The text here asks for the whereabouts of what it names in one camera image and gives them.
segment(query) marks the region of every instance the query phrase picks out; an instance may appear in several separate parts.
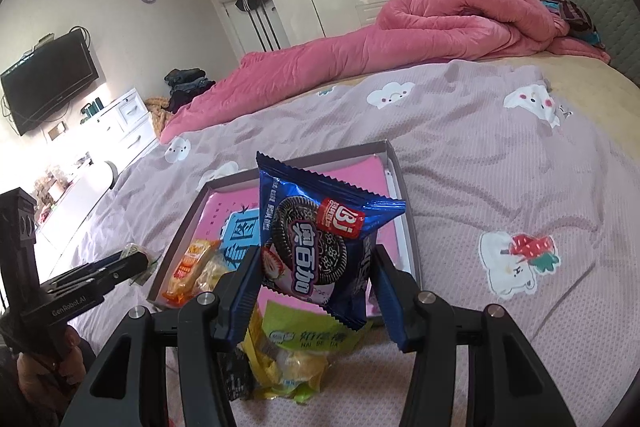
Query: oreo cookie package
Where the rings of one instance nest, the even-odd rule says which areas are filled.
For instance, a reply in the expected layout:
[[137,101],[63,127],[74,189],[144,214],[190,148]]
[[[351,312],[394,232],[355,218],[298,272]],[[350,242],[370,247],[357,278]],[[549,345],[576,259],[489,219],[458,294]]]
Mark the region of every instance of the oreo cookie package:
[[322,306],[358,330],[367,321],[371,250],[405,203],[257,153],[263,284]]

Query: person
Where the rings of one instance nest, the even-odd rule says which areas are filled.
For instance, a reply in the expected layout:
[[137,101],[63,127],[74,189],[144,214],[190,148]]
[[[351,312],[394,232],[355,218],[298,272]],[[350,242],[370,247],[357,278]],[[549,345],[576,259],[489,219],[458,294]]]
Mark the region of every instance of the person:
[[46,357],[37,358],[56,367],[72,387],[68,394],[55,384],[47,367],[25,353],[14,357],[0,337],[0,427],[57,427],[60,424],[95,360],[91,346],[71,326],[66,328],[65,341],[70,352],[59,364]]

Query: folded clothes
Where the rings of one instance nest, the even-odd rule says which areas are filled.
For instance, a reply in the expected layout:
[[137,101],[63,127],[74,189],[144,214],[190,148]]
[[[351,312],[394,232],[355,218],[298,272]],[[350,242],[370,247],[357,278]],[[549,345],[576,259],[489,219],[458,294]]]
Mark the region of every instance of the folded clothes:
[[214,84],[215,82],[213,80],[209,80],[206,76],[203,76],[201,78],[198,78],[197,80],[194,80],[193,82],[187,82],[186,84],[177,84],[176,86],[173,86],[170,93],[173,94],[176,91],[189,92],[193,89],[200,89],[201,87],[207,87],[208,89]]
[[178,109],[180,109],[183,105],[191,103],[191,100],[196,98],[196,96],[207,92],[212,85],[213,84],[204,87],[197,87],[196,89],[191,89],[190,91],[174,91],[174,93],[171,95],[171,99],[169,100],[169,112],[172,112],[173,114],[177,113]]
[[207,76],[207,73],[199,68],[196,68],[194,70],[172,70],[164,78],[164,81],[170,87],[174,87],[178,84],[187,84],[188,82],[193,82],[194,80],[197,80],[198,78],[201,78],[203,76]]

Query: bedspread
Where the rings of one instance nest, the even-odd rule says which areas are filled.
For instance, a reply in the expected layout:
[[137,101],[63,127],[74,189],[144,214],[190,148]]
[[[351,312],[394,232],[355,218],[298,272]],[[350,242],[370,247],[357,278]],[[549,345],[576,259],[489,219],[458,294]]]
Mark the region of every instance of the bedspread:
[[[122,174],[75,264],[129,241],[162,253],[203,176],[229,162],[253,168],[257,150],[286,160],[380,139],[408,189],[421,287],[452,305],[503,304],[577,424],[600,427],[640,367],[640,169],[533,66],[454,60],[389,71],[186,133]],[[129,308],[146,304],[150,284],[117,286],[74,325],[100,349]],[[466,400],[459,354],[455,426]],[[373,331],[306,407],[239,401],[234,414],[243,426],[397,425],[412,363]],[[175,371],[168,380],[179,423]]]
[[161,142],[231,121],[330,80],[409,64],[520,57],[542,50],[609,61],[605,52],[566,37],[568,31],[568,24],[539,0],[390,0],[371,26],[245,55],[225,80],[180,108]]

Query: white dresser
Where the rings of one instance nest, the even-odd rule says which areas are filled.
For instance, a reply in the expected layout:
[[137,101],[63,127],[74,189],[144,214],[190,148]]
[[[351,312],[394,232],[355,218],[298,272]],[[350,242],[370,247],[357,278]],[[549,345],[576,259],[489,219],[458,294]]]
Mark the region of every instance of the white dresser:
[[158,145],[137,90],[131,89],[82,124],[91,158],[113,163],[120,174]]

